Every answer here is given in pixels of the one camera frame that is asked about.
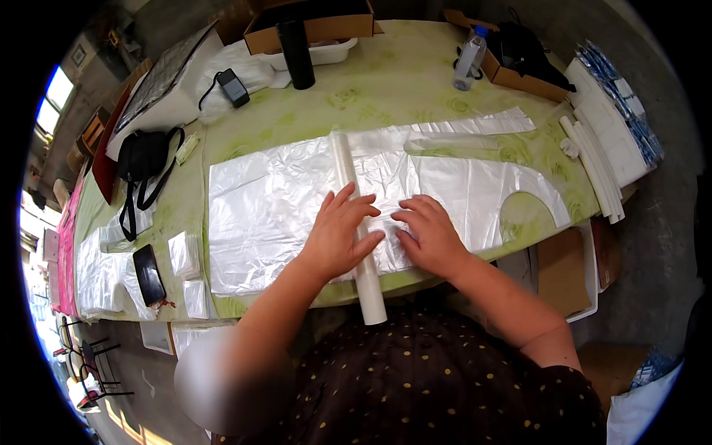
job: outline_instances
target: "window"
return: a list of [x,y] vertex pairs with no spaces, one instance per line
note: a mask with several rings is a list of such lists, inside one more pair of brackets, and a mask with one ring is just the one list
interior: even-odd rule
[[43,134],[49,136],[54,134],[59,115],[62,113],[72,89],[74,89],[74,85],[62,71],[62,68],[57,67],[37,113],[37,125]]

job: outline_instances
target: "hand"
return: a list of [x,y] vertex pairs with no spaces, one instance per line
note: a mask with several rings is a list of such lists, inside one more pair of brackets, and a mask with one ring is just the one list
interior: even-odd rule
[[350,182],[336,196],[333,192],[326,195],[304,249],[296,259],[324,284],[356,267],[385,237],[382,231],[375,231],[354,242],[361,221],[366,216],[381,214],[371,205],[376,195],[349,201],[355,190],[356,186]]
[[400,201],[400,206],[408,210],[397,211],[391,217],[408,224],[417,237],[416,240],[403,230],[396,232],[413,263],[448,281],[467,269],[473,256],[460,241],[450,216],[438,201],[417,194],[412,199]]

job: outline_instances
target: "water bottle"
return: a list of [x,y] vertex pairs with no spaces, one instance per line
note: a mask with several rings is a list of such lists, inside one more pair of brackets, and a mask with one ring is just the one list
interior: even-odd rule
[[460,91],[467,91],[477,75],[477,70],[485,58],[487,42],[485,37],[489,30],[482,25],[475,26],[475,35],[468,38],[460,53],[460,60],[455,67],[452,85]]

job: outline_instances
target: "table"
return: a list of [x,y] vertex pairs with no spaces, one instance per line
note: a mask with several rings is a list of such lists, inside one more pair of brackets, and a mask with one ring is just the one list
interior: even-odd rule
[[[595,193],[581,162],[569,159],[559,148],[566,137],[558,123],[572,108],[537,96],[490,84],[486,78],[461,92],[451,86],[452,63],[465,33],[449,23],[380,21],[384,30],[363,38],[351,48],[346,61],[316,66],[316,84],[303,91],[290,85],[283,90],[254,93],[240,110],[205,127],[193,122],[186,135],[196,132],[201,142],[191,157],[176,167],[158,199],[153,226],[141,233],[135,248],[153,245],[159,270],[175,308],[163,306],[159,321],[188,320],[181,281],[171,273],[167,240],[183,230],[201,234],[204,270],[207,269],[207,202],[209,167],[234,157],[277,145],[323,136],[334,124],[346,130],[370,130],[389,125],[461,119],[520,107],[536,124],[529,133],[497,136],[499,151],[486,159],[515,162],[536,169],[556,187],[573,224],[599,211]],[[426,155],[467,157],[466,149],[440,149]],[[77,245],[105,225],[124,202],[118,190],[107,205],[96,182],[87,176],[76,221]],[[501,209],[504,244],[482,253],[487,260],[521,250],[558,232],[544,204],[517,193]],[[414,269],[380,277],[386,297],[404,295],[437,284],[437,277]],[[327,286],[314,307],[356,301],[355,285]],[[245,305],[234,298],[213,297],[220,318],[240,317]],[[138,320],[131,313],[103,313],[101,318]]]

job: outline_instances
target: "bag strap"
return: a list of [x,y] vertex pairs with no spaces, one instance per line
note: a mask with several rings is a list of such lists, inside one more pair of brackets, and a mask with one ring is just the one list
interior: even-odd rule
[[[121,230],[124,232],[124,236],[128,241],[134,241],[136,239],[136,213],[133,208],[133,188],[134,183],[128,181],[126,189],[126,202],[124,203],[121,215],[119,215],[119,225],[121,226]],[[127,209],[129,214],[129,230],[126,230],[124,227],[124,216],[126,216]]]
[[[171,140],[175,136],[176,132],[180,131],[180,141],[178,141],[178,148],[180,148],[181,145],[183,145],[183,140],[185,139],[185,131],[183,131],[182,128],[180,127],[174,127],[173,130],[171,130],[168,133],[168,136],[166,136],[166,144],[170,144]],[[158,197],[158,194],[161,192],[161,189],[163,186],[166,184],[166,181],[168,180],[168,176],[170,176],[171,171],[173,170],[173,166],[176,164],[176,158],[173,156],[173,162],[171,162],[170,167],[168,167],[168,170],[166,170],[165,174],[163,177],[158,181],[158,184],[156,184],[156,188],[153,190],[153,193],[151,193],[151,196],[148,197],[148,199],[145,200],[145,195],[146,195],[146,185],[148,183],[148,178],[146,178],[144,181],[141,182],[141,185],[138,189],[138,202],[136,203],[136,207],[139,208],[139,210],[146,210],[149,207],[151,207],[151,204],[153,204],[153,201],[156,200]]]

